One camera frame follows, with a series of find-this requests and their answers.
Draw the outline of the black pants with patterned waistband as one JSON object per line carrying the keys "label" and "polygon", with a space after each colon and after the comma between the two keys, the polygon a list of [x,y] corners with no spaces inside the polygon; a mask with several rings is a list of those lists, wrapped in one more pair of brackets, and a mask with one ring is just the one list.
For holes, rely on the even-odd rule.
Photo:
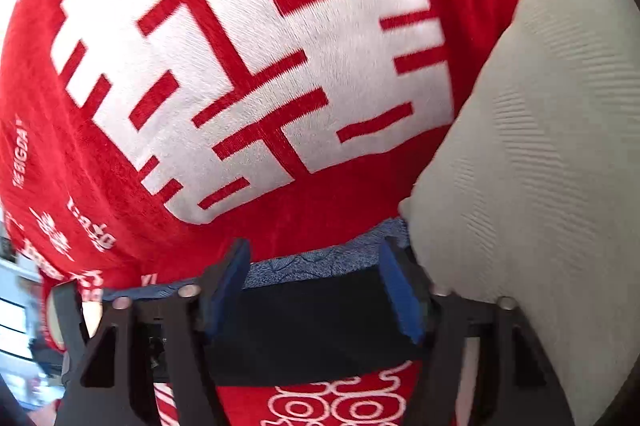
{"label": "black pants with patterned waistband", "polygon": [[130,374],[157,382],[194,360],[219,387],[333,382],[416,360],[420,345],[400,333],[378,273],[386,237],[407,244],[406,226],[388,219],[341,246],[250,262],[213,339],[200,322],[200,278],[211,265],[193,279],[124,291],[127,310],[113,307],[118,294],[111,291],[107,350],[124,352]]}

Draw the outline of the grey white pillow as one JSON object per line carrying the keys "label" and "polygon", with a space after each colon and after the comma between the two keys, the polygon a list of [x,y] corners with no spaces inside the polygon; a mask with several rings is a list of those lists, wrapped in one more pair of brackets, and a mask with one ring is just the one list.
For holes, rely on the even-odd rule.
{"label": "grey white pillow", "polygon": [[577,424],[636,404],[639,0],[518,0],[407,207],[433,281],[522,305]]}

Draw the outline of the red blanket with white characters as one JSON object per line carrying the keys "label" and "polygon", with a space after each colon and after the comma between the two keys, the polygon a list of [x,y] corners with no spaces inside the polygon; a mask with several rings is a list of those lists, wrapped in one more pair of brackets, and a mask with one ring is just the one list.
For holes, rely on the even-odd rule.
{"label": "red blanket with white characters", "polygon": [[418,359],[333,382],[167,382],[106,345],[106,298],[341,246],[431,163],[518,0],[17,0],[1,207],[66,354],[60,425],[411,425]]}

